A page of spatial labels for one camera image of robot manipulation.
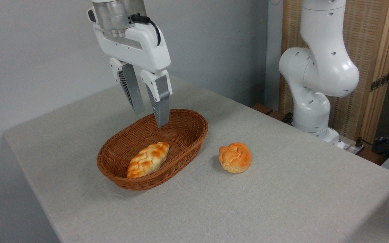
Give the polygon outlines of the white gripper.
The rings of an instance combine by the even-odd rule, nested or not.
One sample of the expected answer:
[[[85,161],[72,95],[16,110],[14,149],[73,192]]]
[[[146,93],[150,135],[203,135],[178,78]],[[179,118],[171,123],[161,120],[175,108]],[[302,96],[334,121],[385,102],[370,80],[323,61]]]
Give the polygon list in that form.
[[[115,80],[123,91],[136,115],[145,111],[134,66],[142,68],[140,78],[146,84],[157,126],[168,123],[172,87],[168,71],[171,59],[166,41],[159,31],[158,45],[156,29],[152,25],[136,24],[125,31],[125,37],[113,37],[110,32],[93,24],[102,51],[110,56],[110,66]]]

